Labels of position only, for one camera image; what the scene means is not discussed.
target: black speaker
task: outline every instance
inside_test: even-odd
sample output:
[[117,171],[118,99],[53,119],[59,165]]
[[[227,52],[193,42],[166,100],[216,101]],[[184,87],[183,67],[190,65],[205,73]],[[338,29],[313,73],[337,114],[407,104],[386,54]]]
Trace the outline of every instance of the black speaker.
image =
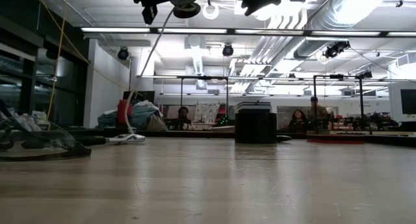
[[120,51],[118,52],[117,57],[120,60],[127,60],[129,58],[129,50],[128,48],[121,48]]
[[222,50],[222,55],[224,55],[224,56],[231,56],[231,55],[233,55],[233,53],[234,53],[234,49],[231,46],[231,44],[226,44],[224,46],[224,49]]

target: person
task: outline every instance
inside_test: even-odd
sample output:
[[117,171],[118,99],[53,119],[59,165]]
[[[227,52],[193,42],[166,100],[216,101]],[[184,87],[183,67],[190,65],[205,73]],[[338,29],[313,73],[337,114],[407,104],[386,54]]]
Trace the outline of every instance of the person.
[[191,120],[188,118],[189,110],[185,106],[181,106],[179,110],[177,111],[177,124],[176,129],[179,130],[185,130],[185,124],[187,124],[186,129],[189,128],[189,125],[191,124]]
[[292,114],[292,120],[289,123],[289,131],[291,133],[306,133],[307,120],[305,114],[301,110],[296,110]]
[[307,113],[309,120],[315,119],[315,109],[317,109],[317,119],[326,120],[328,118],[328,111],[325,107],[318,105],[318,97],[311,97],[311,110]]

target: metal stand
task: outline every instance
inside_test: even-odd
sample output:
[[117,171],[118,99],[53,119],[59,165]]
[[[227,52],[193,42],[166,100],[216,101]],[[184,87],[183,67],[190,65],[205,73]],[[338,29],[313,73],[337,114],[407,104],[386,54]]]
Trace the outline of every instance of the metal stand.
[[203,80],[203,81],[209,81],[212,79],[218,79],[218,80],[226,80],[227,82],[227,94],[226,94],[226,114],[228,115],[228,77],[208,77],[208,76],[199,76],[199,77],[195,77],[195,76],[181,76],[178,77],[179,79],[181,79],[181,106],[183,105],[183,80],[184,79],[199,79],[199,80]]
[[226,88],[226,90],[227,90],[226,115],[228,116],[228,78],[226,78],[226,81],[227,81],[227,88]]
[[[359,103],[360,103],[360,110],[361,110],[361,125],[364,123],[364,99],[363,99],[363,79],[360,77],[355,77],[351,75],[314,75],[313,76],[313,96],[317,98],[317,77],[322,78],[330,78],[330,79],[339,79],[340,81],[343,81],[344,78],[355,78],[359,82]],[[314,128],[315,128],[315,134],[318,134],[318,108],[315,106],[314,109]]]
[[182,96],[183,96],[183,78],[181,78],[181,107],[182,107]]

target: yellow cable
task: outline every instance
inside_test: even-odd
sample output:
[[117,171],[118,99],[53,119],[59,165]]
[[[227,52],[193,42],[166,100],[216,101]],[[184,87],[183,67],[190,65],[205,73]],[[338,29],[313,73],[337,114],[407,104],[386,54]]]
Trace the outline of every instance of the yellow cable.
[[66,21],[66,11],[68,9],[67,2],[68,2],[68,0],[65,0],[64,19],[62,20],[62,27],[61,27],[61,30],[60,30],[60,39],[59,39],[59,47],[58,47],[58,57],[57,57],[57,62],[55,63],[55,70],[54,70],[54,74],[53,74],[52,94],[51,94],[51,99],[49,101],[49,109],[47,111],[47,116],[46,116],[46,120],[48,120],[48,121],[49,121],[49,116],[51,115],[53,96],[55,94],[55,85],[57,83],[57,73],[58,73],[60,50],[62,49],[62,41],[64,39],[64,29],[65,29],[65,21]]
[[62,30],[62,28],[59,26],[58,22],[56,21],[55,17],[53,17],[50,9],[47,7],[46,3],[44,0],[40,0],[43,4],[43,6],[45,7],[47,13],[49,13],[49,15],[51,16],[52,20],[55,22],[55,25],[58,27],[58,29],[62,32],[62,34],[64,35],[65,39],[68,41],[68,43],[72,46],[72,48],[77,52],[77,54],[92,68],[94,69],[94,71],[96,71],[98,74],[100,74],[102,77],[104,77],[105,79],[107,79],[108,81],[112,82],[113,84],[124,88],[126,90],[128,90],[128,87],[122,86],[120,84],[118,84],[117,82],[112,81],[110,78],[106,77],[104,74],[102,74],[98,69],[96,69],[93,65],[91,65],[90,61],[88,61],[88,59],[86,59],[81,52],[79,52],[79,50],[76,48],[76,46],[74,46],[74,44],[72,43],[72,41],[66,36],[65,32]]

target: cable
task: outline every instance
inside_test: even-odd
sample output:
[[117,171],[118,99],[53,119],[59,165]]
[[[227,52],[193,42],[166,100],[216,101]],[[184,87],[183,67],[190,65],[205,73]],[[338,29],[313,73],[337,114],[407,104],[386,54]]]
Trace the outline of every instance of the cable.
[[[157,37],[157,39],[156,39],[156,41],[155,41],[155,44],[154,44],[154,45],[153,45],[153,47],[151,48],[150,54],[149,54],[149,56],[148,56],[148,59],[146,60],[146,63],[144,64],[144,67],[143,67],[143,70],[142,70],[142,73],[140,74],[140,76],[143,76],[143,73],[144,73],[144,71],[146,70],[146,67],[147,67],[147,66],[148,66],[148,64],[149,64],[149,61],[150,61],[151,55],[153,54],[154,50],[156,49],[157,44],[159,43],[159,40],[161,39],[161,37],[162,37],[162,35],[163,35],[164,28],[166,28],[166,24],[168,23],[168,20],[169,20],[170,16],[172,15],[172,13],[174,13],[174,7],[173,7],[173,9],[169,12],[168,17],[166,17],[166,19],[165,19],[165,21],[164,21],[164,23],[163,23],[161,33],[159,34],[159,36]],[[124,120],[125,120],[125,123],[126,123],[126,125],[127,125],[127,128],[129,129],[130,134],[134,134],[134,132],[133,132],[133,130],[132,130],[132,128],[131,128],[131,126],[130,126],[129,118],[127,117],[127,111],[129,110],[129,104],[130,104],[131,98],[133,97],[133,93],[134,93],[134,90],[135,90],[135,89],[130,90],[129,97],[127,98],[127,104],[126,104],[125,109],[124,109]]]
[[[51,16],[53,22],[55,23],[55,25],[58,27],[58,29],[63,32],[62,28],[59,26],[58,22],[56,21],[55,17],[52,15],[52,12],[50,11],[50,9],[47,7],[46,3],[44,0],[40,0],[43,4],[43,6],[45,7],[47,13]],[[81,52],[79,52],[79,50],[76,48],[76,46],[74,46],[74,44],[72,43],[72,41],[68,38],[68,36],[65,34],[65,32],[63,32],[63,35],[65,37],[65,39],[68,41],[68,43],[72,46],[72,48],[75,50],[75,52],[77,52],[77,54],[92,68],[94,69],[94,71],[96,71],[98,74],[100,74],[104,79],[107,79],[108,81],[112,82],[113,84],[124,88],[126,90],[128,90],[128,87],[124,87],[120,84],[118,84],[117,82],[112,81],[110,78],[106,77],[105,75],[103,75],[98,69],[96,69],[93,65],[91,65],[90,61],[88,61],[88,59],[86,59],[83,54],[81,54]]]
[[51,115],[51,109],[52,109],[52,102],[53,102],[53,96],[55,94],[55,86],[57,83],[57,74],[58,74],[58,65],[59,65],[59,57],[60,57],[60,51],[62,49],[62,41],[64,39],[64,28],[65,28],[65,22],[66,22],[66,11],[68,9],[68,0],[65,0],[65,9],[64,9],[64,19],[62,20],[62,29],[60,30],[60,39],[59,39],[59,47],[58,47],[58,57],[57,57],[57,62],[55,63],[55,70],[54,70],[54,74],[53,74],[53,84],[52,84],[52,93],[51,93],[51,98],[49,100],[49,109],[47,111],[47,116],[46,116],[46,120],[49,121],[49,117]]
[[376,64],[378,67],[383,68],[383,69],[384,69],[384,70],[386,70],[387,72],[390,72],[390,73],[392,73],[393,75],[396,75],[397,77],[399,76],[399,75],[397,75],[396,73],[394,73],[394,72],[390,71],[388,68],[385,68],[385,67],[383,67],[383,66],[379,65],[377,62],[375,62],[375,61],[373,61],[373,60],[371,60],[371,59],[367,58],[366,56],[364,56],[364,54],[362,54],[362,53],[360,53],[360,52],[356,51],[353,47],[351,47],[351,46],[350,46],[350,48],[351,48],[353,51],[355,51],[357,54],[361,55],[363,58],[367,59],[368,61],[372,62],[373,64]]

